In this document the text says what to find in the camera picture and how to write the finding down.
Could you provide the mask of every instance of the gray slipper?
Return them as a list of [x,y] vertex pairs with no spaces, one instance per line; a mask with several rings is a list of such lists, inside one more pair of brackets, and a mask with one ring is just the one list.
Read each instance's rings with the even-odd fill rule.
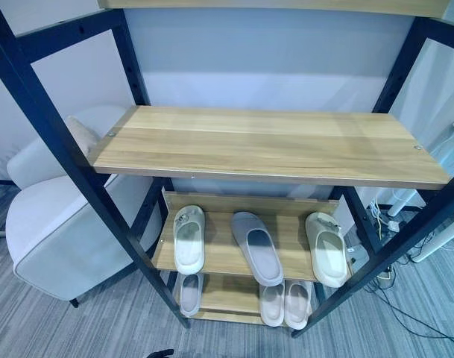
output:
[[178,274],[180,280],[180,311],[187,317],[197,314],[202,299],[204,274]]
[[252,213],[235,213],[232,217],[232,231],[255,280],[263,286],[282,283],[283,267],[262,220]]

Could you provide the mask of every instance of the slide sandal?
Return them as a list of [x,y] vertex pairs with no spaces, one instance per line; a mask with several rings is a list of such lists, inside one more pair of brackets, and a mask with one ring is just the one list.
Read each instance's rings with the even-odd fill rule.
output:
[[283,281],[283,267],[265,224],[252,213],[233,214],[232,231],[255,280],[263,286],[276,286]]
[[302,330],[312,314],[312,282],[286,281],[285,287],[285,322],[288,327]]
[[180,280],[180,312],[187,317],[198,313],[204,287],[204,274],[179,274]]
[[306,218],[306,236],[316,278],[329,287],[341,287],[347,280],[344,240],[338,222],[324,213]]
[[204,267],[205,215],[196,205],[179,210],[174,219],[174,261],[181,274],[195,274]]
[[285,316],[285,282],[276,286],[259,285],[259,311],[262,321],[270,327],[278,327]]

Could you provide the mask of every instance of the gray wall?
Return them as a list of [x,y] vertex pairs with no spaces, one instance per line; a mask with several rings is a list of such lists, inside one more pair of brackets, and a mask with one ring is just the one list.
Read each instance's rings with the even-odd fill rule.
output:
[[[0,0],[0,7],[16,34],[98,9],[96,0]],[[153,105],[338,112],[371,111],[412,23],[408,16],[319,10],[135,9],[126,15]],[[454,20],[454,0],[448,19]],[[425,145],[446,136],[454,119],[454,53],[438,47],[427,45],[393,108]],[[62,116],[95,104],[133,103],[110,32],[34,68]],[[0,82],[0,179],[7,178],[7,160],[35,136]],[[212,180],[175,184],[316,198],[330,190]],[[377,194],[394,201],[390,190],[359,191],[365,204]],[[346,229],[352,224],[344,205],[338,216]]]

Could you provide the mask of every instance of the gray carpet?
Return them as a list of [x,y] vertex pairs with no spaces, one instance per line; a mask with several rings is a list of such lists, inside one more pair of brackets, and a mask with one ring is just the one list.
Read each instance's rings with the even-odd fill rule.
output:
[[[0,186],[0,218],[15,194],[16,188]],[[397,280],[387,291],[393,304],[454,336],[454,251],[394,267]],[[175,358],[454,357],[454,344],[411,335],[363,290],[299,339],[285,328],[250,324],[191,320],[186,330],[140,272],[128,271],[81,296],[75,309],[15,278],[0,239],[0,357],[142,358],[166,348],[175,349]]]

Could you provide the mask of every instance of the wooden shelf board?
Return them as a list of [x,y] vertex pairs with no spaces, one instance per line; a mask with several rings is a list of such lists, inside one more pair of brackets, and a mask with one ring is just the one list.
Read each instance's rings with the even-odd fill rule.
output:
[[259,315],[259,284],[252,277],[206,274],[201,309]]
[[97,172],[440,189],[444,170],[393,116],[138,107],[92,151]]
[[[175,296],[178,299],[178,286]],[[259,285],[252,277],[206,274],[196,319],[264,324],[259,312]]]
[[[305,233],[305,218],[316,211],[332,213],[338,205],[337,201],[252,198],[175,192],[167,192],[165,199],[170,213],[165,221],[159,244],[152,259],[153,264],[158,269],[176,270],[173,239],[174,217],[177,210],[185,203],[202,207],[206,216],[205,263],[202,272],[253,276],[230,228],[230,220],[235,211],[249,210],[257,214],[266,224],[283,265],[285,279],[292,280],[316,280]],[[218,206],[221,206],[221,203],[224,203],[222,208],[224,212],[209,211],[209,209],[215,210]],[[273,215],[271,210],[275,208],[281,215]]]
[[264,324],[262,318],[259,315],[248,315],[241,313],[228,313],[228,312],[210,312],[200,311],[191,318],[195,319],[206,319],[209,321],[222,321],[222,322],[234,322],[234,323],[246,323],[246,324]]
[[126,7],[249,7],[345,10],[442,17],[448,0],[98,0],[103,8]]

